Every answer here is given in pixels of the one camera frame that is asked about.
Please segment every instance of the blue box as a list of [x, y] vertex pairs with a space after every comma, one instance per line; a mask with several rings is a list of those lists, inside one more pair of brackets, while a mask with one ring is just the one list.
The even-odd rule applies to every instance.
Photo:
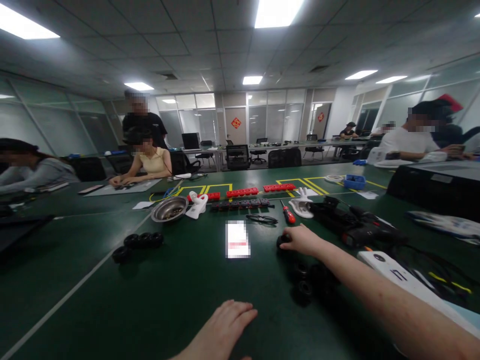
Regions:
[[347, 189], [354, 189], [354, 190], [363, 190], [367, 181], [365, 176], [361, 175], [345, 175], [345, 180], [343, 181], [343, 186]]

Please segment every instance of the red screwdriver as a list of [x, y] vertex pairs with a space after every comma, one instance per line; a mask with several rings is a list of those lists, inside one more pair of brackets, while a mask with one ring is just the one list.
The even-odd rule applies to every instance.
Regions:
[[285, 215], [287, 224], [295, 224], [295, 216], [290, 212], [289, 207], [285, 206], [282, 200], [280, 200], [280, 202], [283, 206], [283, 215]]

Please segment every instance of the hand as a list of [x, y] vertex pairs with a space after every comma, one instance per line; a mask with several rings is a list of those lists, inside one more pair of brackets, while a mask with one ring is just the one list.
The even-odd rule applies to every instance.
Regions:
[[190, 345], [172, 360], [228, 360], [234, 345], [258, 311], [247, 302], [225, 301], [193, 338]]
[[141, 183], [143, 181], [143, 177], [127, 177], [125, 180], [121, 182], [122, 185], [129, 185], [134, 183]]
[[313, 257], [318, 252], [319, 245], [325, 241], [303, 224], [295, 227], [286, 227], [283, 230], [283, 235], [289, 235], [291, 242], [281, 244], [281, 249], [295, 250]]
[[108, 180], [108, 183], [112, 185], [114, 188], [119, 187], [121, 182], [122, 182], [121, 176], [115, 176], [115, 177], [112, 177], [110, 180]]

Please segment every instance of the table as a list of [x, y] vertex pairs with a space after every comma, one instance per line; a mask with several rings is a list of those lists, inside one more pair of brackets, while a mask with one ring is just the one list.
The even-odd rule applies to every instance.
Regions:
[[[330, 174], [366, 176], [366, 189], [380, 196], [367, 200], [322, 177]], [[356, 204], [402, 229], [419, 249], [434, 249], [474, 279], [480, 279], [476, 254], [467, 244], [420, 228], [406, 219], [418, 207], [385, 194], [393, 175], [387, 169], [350, 163], [295, 168], [232, 171], [184, 181], [190, 190], [221, 192], [276, 183], [308, 185]], [[152, 191], [174, 183], [161, 181]], [[401, 359], [391, 341], [344, 287], [334, 304], [314, 301], [301, 308], [290, 298], [289, 264], [278, 256], [275, 241], [283, 223], [279, 198], [288, 193], [261, 194], [275, 209], [267, 213], [277, 226], [247, 227], [250, 259], [225, 258], [225, 222], [244, 220], [241, 213], [210, 213], [162, 226], [149, 210], [131, 210], [148, 193], [81, 197], [74, 184], [39, 198], [21, 215], [55, 213], [36, 233], [0, 254], [0, 354], [21, 340], [38, 322], [31, 337], [14, 347], [12, 359], [168, 359], [183, 349], [226, 299], [252, 302], [258, 317], [235, 346], [232, 359]], [[343, 247], [338, 237], [314, 220], [302, 220], [321, 237]], [[111, 251], [127, 234], [162, 231], [160, 249], [135, 251], [119, 266]], [[313, 264], [311, 258], [299, 256]], [[474, 292], [470, 302], [480, 311]]]

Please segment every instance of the smartphone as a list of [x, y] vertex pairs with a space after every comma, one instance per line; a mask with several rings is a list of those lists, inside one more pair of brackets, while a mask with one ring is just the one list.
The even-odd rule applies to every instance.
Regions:
[[94, 192], [95, 190], [98, 190], [98, 189], [100, 189], [100, 188], [103, 188], [104, 186], [105, 186], [105, 185], [95, 185], [95, 186], [86, 188], [85, 190], [79, 191], [77, 194], [78, 194], [78, 195], [86, 195], [86, 194], [89, 194], [89, 193], [91, 193], [91, 192]]

